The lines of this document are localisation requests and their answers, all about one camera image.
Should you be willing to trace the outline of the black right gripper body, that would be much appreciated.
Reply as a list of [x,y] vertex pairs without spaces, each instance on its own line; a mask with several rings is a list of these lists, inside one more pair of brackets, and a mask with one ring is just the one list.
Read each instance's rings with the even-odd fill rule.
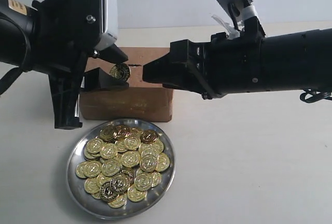
[[264,37],[260,21],[251,17],[234,39],[220,32],[208,42],[171,43],[170,88],[198,93],[205,100],[251,91],[252,79],[260,73],[259,46]]

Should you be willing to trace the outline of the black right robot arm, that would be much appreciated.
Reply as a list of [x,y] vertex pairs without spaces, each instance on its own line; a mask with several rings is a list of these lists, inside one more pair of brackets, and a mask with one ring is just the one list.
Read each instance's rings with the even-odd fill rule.
[[169,52],[143,67],[147,83],[200,94],[301,91],[300,100],[331,100],[331,29],[268,37],[257,17],[240,35],[213,34],[209,41],[174,41]]

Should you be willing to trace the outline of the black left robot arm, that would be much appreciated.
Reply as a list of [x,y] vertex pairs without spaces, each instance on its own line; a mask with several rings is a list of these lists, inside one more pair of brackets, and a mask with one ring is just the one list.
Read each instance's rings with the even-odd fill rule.
[[1,78],[1,92],[23,73],[46,74],[55,128],[80,128],[81,92],[129,86],[99,68],[86,71],[89,58],[128,60],[117,38],[117,0],[44,0],[31,6],[1,0],[1,62],[12,65]]

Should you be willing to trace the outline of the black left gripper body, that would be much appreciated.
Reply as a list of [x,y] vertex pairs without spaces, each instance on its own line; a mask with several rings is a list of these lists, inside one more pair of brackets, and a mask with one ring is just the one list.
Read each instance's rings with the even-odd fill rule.
[[102,0],[34,0],[36,71],[48,75],[56,129],[82,127],[75,114],[88,57],[101,40]]

